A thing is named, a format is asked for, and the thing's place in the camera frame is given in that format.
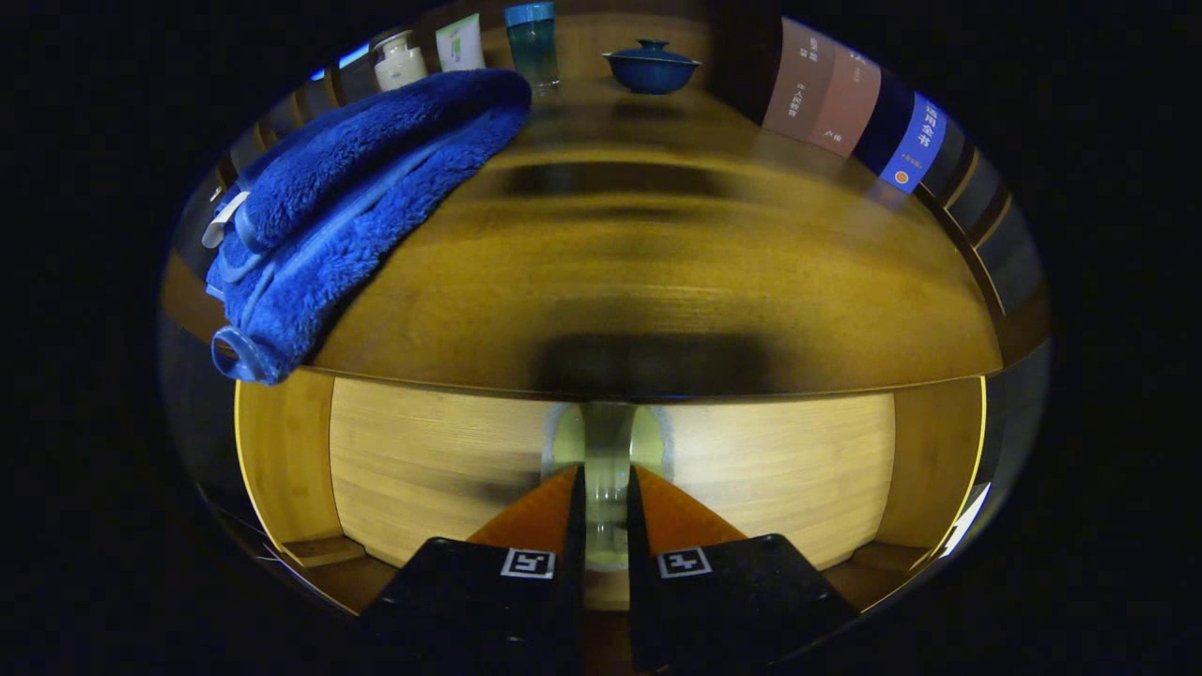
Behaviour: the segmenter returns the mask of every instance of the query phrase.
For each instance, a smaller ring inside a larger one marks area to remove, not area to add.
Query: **towel loop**
[[[221,343],[228,345],[238,356],[231,357],[222,352],[218,348]],[[275,383],[274,374],[268,373],[267,361],[258,345],[234,326],[224,326],[213,334],[212,355],[213,366],[226,378],[268,385]]]
[[[230,203],[226,204],[224,209],[221,209],[221,213],[219,213],[216,217],[214,217],[213,220],[209,221],[208,227],[204,229],[204,233],[201,235],[201,244],[206,249],[215,249],[216,245],[220,244],[222,239],[225,239],[226,224],[228,224],[230,219],[233,218],[233,214],[234,212],[238,210],[238,207],[240,207],[242,203],[246,201],[246,197],[250,197],[249,190],[243,190],[242,192],[234,195],[233,200],[230,200]]]

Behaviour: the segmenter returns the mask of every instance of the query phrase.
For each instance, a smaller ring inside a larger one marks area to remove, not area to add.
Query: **wooden table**
[[[701,89],[567,82],[387,259],[314,368],[565,399],[990,373],[981,291],[917,198]]]

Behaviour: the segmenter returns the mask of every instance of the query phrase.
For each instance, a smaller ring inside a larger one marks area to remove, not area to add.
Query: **white label tag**
[[[250,197],[250,191],[243,190],[233,200],[230,200],[230,203],[204,229],[204,233],[201,235],[201,245],[206,249],[215,249],[225,239],[226,224],[233,218],[233,213],[238,210],[238,207],[246,201],[246,197]]]

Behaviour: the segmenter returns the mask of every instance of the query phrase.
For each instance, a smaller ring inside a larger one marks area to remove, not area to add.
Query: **wooden panel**
[[[466,539],[538,485],[554,404],[337,379],[331,472],[346,535],[394,565]],[[819,568],[873,539],[885,508],[892,396],[665,407],[676,482],[749,535],[783,533]],[[626,607],[625,576],[587,604]]]
[[[1000,356],[917,198],[703,91],[567,82],[392,254],[314,366],[637,398],[892,387]]]
[[[352,558],[359,558],[365,553],[363,545],[341,535],[337,538],[322,538],[321,540],[284,542],[281,551],[305,568],[341,563]]]
[[[785,535],[821,570],[876,534],[893,408],[888,393],[665,407],[673,482],[749,536]]]
[[[868,542],[856,550],[851,561],[856,565],[910,573],[929,553],[930,550],[924,547],[902,547],[898,545],[886,545],[885,542]]]
[[[298,577],[350,612],[359,615],[392,582],[397,569],[369,556],[319,568],[303,568],[281,557]]]
[[[329,472],[346,535],[403,565],[535,488],[553,404],[339,378]]]
[[[334,379],[298,370],[273,387],[239,381],[234,434],[246,492],[276,548],[343,534],[329,475]]]
[[[221,302],[204,292],[204,281],[174,249],[167,255],[159,303],[168,318],[204,344],[227,324]]]
[[[910,579],[906,573],[869,568],[850,561],[823,570],[822,575],[859,611],[868,610]]]
[[[972,487],[984,435],[984,378],[893,392],[897,441],[876,540],[934,548]]]

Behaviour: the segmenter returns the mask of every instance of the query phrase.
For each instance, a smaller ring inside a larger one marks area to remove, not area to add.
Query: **bowl lid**
[[[664,47],[667,45],[667,41],[665,40],[638,38],[638,43],[642,45],[638,49],[607,52],[601,55],[607,59],[638,59],[642,61],[668,61],[672,64],[685,64],[690,66],[701,65],[701,61],[694,61],[692,59],[686,59],[680,54],[673,54],[672,52],[665,51]]]

